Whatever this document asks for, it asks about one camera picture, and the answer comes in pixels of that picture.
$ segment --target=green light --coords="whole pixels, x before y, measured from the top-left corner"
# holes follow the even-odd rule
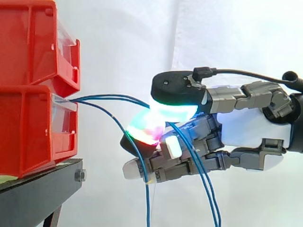
[[[164,129],[165,121],[158,114],[145,109],[134,117],[126,131],[136,140],[157,145]]]
[[[159,113],[166,122],[186,122],[197,112],[197,105],[165,105],[158,103],[153,98],[150,100],[150,108]]]

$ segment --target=white wall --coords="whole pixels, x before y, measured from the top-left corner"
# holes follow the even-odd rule
[[[278,32],[280,28],[293,32],[301,27],[295,11],[298,5],[286,9],[283,4],[273,4],[273,0],[266,7],[262,1],[247,6],[240,0],[229,1],[230,4],[214,4],[217,1],[210,0],[57,2],[61,20],[81,40],[82,87],[76,96],[122,93],[148,101],[152,77],[171,67],[210,65],[278,77],[288,66],[301,70],[302,39],[298,35],[302,33],[291,41],[285,35],[281,39],[272,36],[274,32],[283,34]],[[280,19],[283,26],[270,25],[269,29],[260,30],[260,11],[266,15],[271,8],[276,9],[274,16],[263,18],[272,24]],[[294,13],[285,15],[284,9]],[[297,17],[288,22],[279,17],[294,14]],[[274,42],[263,43],[263,36]],[[281,43],[282,38],[292,45],[287,48]],[[296,55],[290,58],[285,55],[287,50]],[[125,126],[140,109],[119,102],[100,104]],[[127,181],[123,177],[122,166],[132,156],[119,146],[121,131],[109,117],[91,107],[80,107],[79,121],[78,157],[84,158],[88,178],[83,188],[63,205],[59,226],[145,226],[144,185],[140,180]],[[281,165],[261,174],[237,168],[210,173],[223,227],[302,226],[302,163],[303,156],[287,154]],[[156,185],[152,226],[213,226],[198,176]]]

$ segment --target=stacked red bins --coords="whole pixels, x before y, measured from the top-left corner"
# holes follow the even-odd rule
[[[23,177],[77,154],[80,43],[52,0],[0,0],[0,175]]]

